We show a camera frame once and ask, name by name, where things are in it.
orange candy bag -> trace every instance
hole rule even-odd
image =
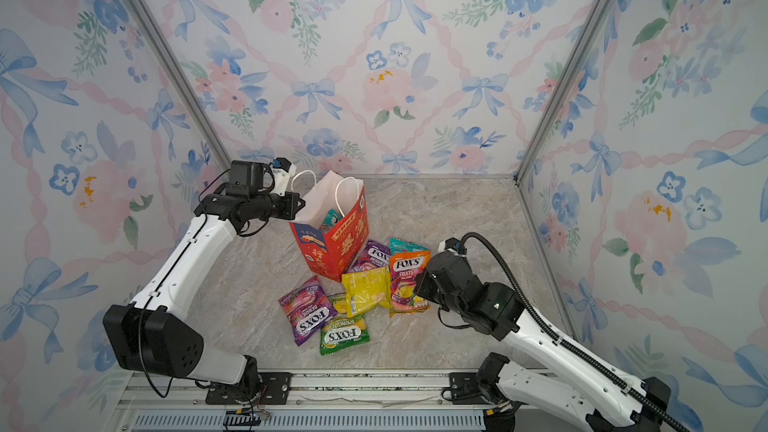
[[[429,251],[425,250],[395,254],[389,259],[389,317],[424,312],[429,308],[429,302],[414,295],[413,289],[416,288],[416,277],[424,273],[430,257]]]

beige marble surface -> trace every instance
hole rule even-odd
[[[297,190],[305,187],[296,181]],[[374,178],[366,180],[370,238],[394,236],[430,247],[479,232],[505,257],[531,302],[555,325],[563,320],[536,253],[514,184],[508,178]],[[484,282],[506,283],[493,256],[467,243],[472,270]],[[437,310],[389,318],[366,314],[371,341],[320,355],[320,334],[297,347],[277,299],[311,277],[286,222],[272,221],[258,235],[236,238],[219,256],[195,297],[187,319],[208,344],[253,355],[261,368],[476,368],[489,352],[526,367],[538,363],[472,329],[451,330]],[[328,294],[341,284],[321,278]],[[463,323],[454,312],[448,324]]]

vent grille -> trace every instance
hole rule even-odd
[[[248,430],[237,425],[245,416],[225,416],[222,410],[142,410],[132,430]],[[274,410],[253,430],[485,430],[478,410]]]

fox's candy bag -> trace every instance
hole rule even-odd
[[[402,254],[404,252],[418,252],[421,250],[429,249],[427,247],[422,247],[419,244],[414,244],[413,242],[408,242],[399,238],[393,237],[389,239],[389,253],[392,255]]]
[[[362,255],[352,266],[350,272],[360,272],[380,267],[389,267],[389,247],[379,244],[375,240],[369,240]]]
[[[424,312],[429,308],[429,302],[414,295],[416,277],[424,273],[429,262],[428,250],[420,252],[404,252],[395,254],[389,259],[391,273],[389,317],[394,314],[409,314]]]
[[[338,314],[316,275],[299,288],[283,295],[278,302],[290,321],[296,345],[302,345]]]
[[[389,308],[389,267],[342,274],[346,289],[346,312],[358,315],[377,305]]]
[[[348,318],[341,310],[346,309],[346,294],[335,294],[328,297],[339,314],[331,319],[320,332],[320,355],[370,342],[366,322],[362,316]]]

shopping bag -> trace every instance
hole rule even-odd
[[[312,272],[341,282],[341,274],[368,239],[363,182],[328,172],[303,199],[306,205],[290,223],[296,243]],[[332,208],[343,217],[323,233],[320,226]]]

